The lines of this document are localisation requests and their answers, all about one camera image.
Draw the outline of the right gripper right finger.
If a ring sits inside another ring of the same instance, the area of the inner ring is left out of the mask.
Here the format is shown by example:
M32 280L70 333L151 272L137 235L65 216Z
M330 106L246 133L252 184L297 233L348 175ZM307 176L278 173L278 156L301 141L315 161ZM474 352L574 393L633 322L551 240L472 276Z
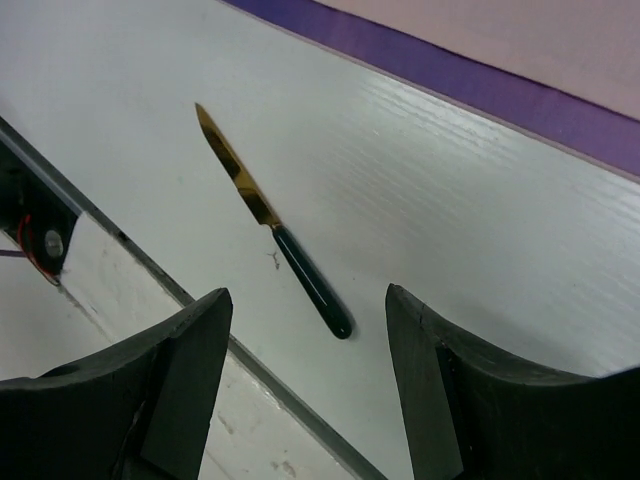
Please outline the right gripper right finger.
M417 479L635 479L639 372L556 370L446 320L403 287L387 333Z

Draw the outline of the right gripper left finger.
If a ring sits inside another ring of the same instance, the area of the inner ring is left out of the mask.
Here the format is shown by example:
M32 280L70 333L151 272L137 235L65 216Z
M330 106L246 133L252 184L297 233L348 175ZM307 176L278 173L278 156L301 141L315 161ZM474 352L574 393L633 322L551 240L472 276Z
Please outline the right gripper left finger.
M97 353L3 381L2 478L198 478L232 311L216 289Z

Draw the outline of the gold knife black handle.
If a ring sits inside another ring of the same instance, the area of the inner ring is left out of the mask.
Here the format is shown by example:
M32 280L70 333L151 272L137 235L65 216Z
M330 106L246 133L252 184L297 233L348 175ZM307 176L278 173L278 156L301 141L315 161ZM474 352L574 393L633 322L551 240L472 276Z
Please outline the gold knife black handle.
M269 204L255 179L204 106L196 103L195 111L209 147L257 223L271 231L277 247L327 328L340 340L350 338L354 324L342 300Z

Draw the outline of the pink cloth placemat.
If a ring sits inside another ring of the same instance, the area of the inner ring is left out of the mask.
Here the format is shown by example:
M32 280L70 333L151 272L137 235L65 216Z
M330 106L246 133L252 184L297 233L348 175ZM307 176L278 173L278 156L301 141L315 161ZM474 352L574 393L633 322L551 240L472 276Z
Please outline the pink cloth placemat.
M475 50L450 49L321 1L233 1L274 28L565 147L639 174L639 121Z

